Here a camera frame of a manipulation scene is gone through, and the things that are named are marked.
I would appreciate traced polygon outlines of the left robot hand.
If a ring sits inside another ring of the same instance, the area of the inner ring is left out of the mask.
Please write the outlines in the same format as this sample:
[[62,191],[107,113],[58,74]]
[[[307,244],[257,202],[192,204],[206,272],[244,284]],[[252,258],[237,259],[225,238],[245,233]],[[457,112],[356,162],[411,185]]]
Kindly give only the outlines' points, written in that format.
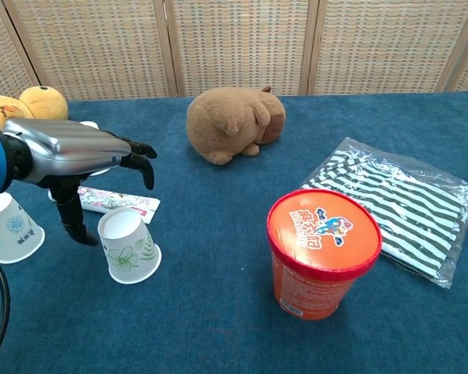
[[98,240],[83,222],[80,183],[96,171],[121,166],[141,172],[152,190],[150,161],[156,156],[146,143],[72,120],[11,118],[0,130],[0,192],[14,180],[48,189],[69,237],[95,246]]

